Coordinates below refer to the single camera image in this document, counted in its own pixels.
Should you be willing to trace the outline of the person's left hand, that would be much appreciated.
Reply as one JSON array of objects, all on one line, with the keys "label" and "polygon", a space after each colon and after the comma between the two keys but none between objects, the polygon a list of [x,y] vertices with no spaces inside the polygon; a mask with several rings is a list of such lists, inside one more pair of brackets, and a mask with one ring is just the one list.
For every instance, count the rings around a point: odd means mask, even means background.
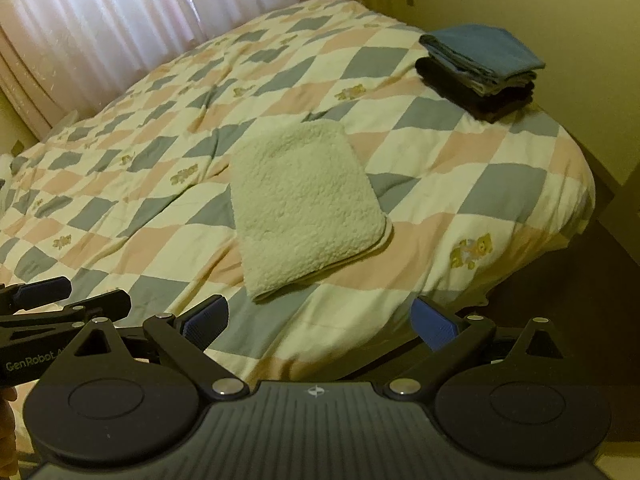
[{"label": "person's left hand", "polygon": [[1,389],[0,401],[0,476],[9,479],[17,473],[15,417],[11,403],[17,400],[14,387]]}]

